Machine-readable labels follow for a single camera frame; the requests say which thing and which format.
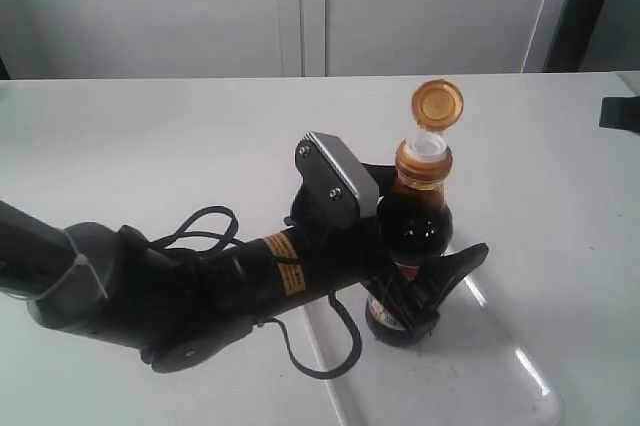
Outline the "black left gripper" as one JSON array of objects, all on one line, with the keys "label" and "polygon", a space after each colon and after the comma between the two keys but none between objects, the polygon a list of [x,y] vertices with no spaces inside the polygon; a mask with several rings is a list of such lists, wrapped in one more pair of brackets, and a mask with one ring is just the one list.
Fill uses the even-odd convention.
[{"label": "black left gripper", "polygon": [[475,269],[486,260],[489,247],[478,243],[422,262],[399,263],[399,272],[380,233],[378,204],[394,194],[397,179],[393,165],[362,162],[359,167],[359,200],[378,200],[376,215],[349,227],[329,224],[311,201],[303,183],[293,201],[290,224],[304,239],[303,256],[310,276],[317,276],[331,290],[360,283],[369,295],[387,301],[387,308],[409,331],[426,324],[427,312],[435,312]]}]

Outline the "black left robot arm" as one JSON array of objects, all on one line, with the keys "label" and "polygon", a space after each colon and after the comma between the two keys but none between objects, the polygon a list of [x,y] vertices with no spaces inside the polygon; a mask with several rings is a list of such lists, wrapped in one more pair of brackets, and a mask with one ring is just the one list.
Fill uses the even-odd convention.
[{"label": "black left robot arm", "polygon": [[425,261],[414,280],[396,269],[375,216],[350,211],[340,227],[329,215],[351,198],[334,166],[300,165],[301,187],[286,228],[248,242],[231,222],[204,251],[177,246],[189,223],[149,240],[123,226],[95,222],[58,229],[3,204],[1,290],[23,300],[41,326],[136,349],[158,373],[194,367],[254,327],[326,298],[348,330],[347,358],[307,375],[330,380],[361,356],[360,331],[337,292],[363,285],[411,333],[430,330],[440,304],[479,267],[489,249],[479,243]]}]

